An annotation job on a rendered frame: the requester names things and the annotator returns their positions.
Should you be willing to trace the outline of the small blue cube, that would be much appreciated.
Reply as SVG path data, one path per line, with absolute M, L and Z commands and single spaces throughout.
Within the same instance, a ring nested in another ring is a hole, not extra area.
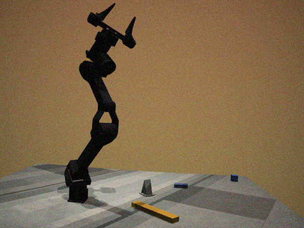
M 238 182 L 238 176 L 231 174 L 231 181 L 237 181 Z

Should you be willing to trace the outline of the orange bar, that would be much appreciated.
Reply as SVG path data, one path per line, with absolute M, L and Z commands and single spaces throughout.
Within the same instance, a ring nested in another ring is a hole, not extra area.
M 158 209 L 146 203 L 140 201 L 132 202 L 132 207 L 151 214 L 155 217 L 161 218 L 169 223 L 174 223 L 179 221 L 179 216 L 166 212 L 164 210 Z

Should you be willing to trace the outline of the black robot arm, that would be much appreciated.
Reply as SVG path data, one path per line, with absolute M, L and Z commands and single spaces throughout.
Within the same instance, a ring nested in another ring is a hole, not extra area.
M 108 47 L 115 47 L 118 38 L 102 29 L 98 32 L 95 40 L 108 43 Z M 68 202 L 84 203 L 88 199 L 87 185 L 91 185 L 88 174 L 88 166 L 95 159 L 96 155 L 104 145 L 110 144 L 118 134 L 119 120 L 115 112 L 115 102 L 112 101 L 109 92 L 102 80 L 102 77 L 112 74 L 116 70 L 115 62 L 107 55 L 107 52 L 92 45 L 91 49 L 86 50 L 86 58 L 90 61 L 83 61 L 79 66 L 79 71 L 86 80 L 97 100 L 98 111 L 93 117 L 91 140 L 85 147 L 77 160 L 71 160 L 65 170 L 65 182 L 69 187 Z M 100 123 L 104 112 L 108 112 L 112 123 Z M 77 181 L 80 180 L 80 181 Z

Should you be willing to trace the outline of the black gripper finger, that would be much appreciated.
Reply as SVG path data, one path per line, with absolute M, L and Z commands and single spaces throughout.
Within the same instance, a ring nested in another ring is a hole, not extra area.
M 129 24 L 128 28 L 125 31 L 126 36 L 129 37 L 132 40 L 134 39 L 133 36 L 132 36 L 132 31 L 133 31 L 133 26 L 134 26 L 134 23 L 135 23 L 135 19 L 136 19 L 136 17 L 134 17 L 132 19 L 131 23 Z
M 96 13 L 96 17 L 101 19 L 102 21 L 105 19 L 105 17 L 109 14 L 109 12 L 112 10 L 112 8 L 114 7 L 115 3 L 112 4 L 109 8 L 107 8 L 106 10 L 104 10 L 103 12 L 100 13 Z

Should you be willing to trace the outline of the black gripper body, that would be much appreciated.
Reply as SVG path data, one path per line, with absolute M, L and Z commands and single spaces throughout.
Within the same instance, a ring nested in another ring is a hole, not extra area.
M 96 14 L 94 14 L 92 12 L 90 12 L 89 16 L 87 17 L 87 22 L 91 23 L 95 27 L 97 27 L 97 26 L 102 27 L 105 30 L 105 32 L 109 32 L 112 36 L 115 36 L 115 37 L 117 36 L 117 38 L 121 39 L 123 44 L 126 45 L 130 49 L 134 48 L 134 46 L 136 45 L 136 42 L 134 39 L 132 40 L 129 37 L 127 37 L 126 35 L 122 35 L 121 33 L 116 31 L 112 27 L 108 26 L 107 24 L 104 24 L 102 22 L 102 20 L 97 18 Z M 106 29 L 106 28 L 108 28 L 108 29 Z M 108 52 L 108 50 L 111 47 L 111 46 L 108 47 L 108 43 L 105 43 L 105 42 L 101 43 L 101 42 L 95 41 L 94 44 L 106 52 Z

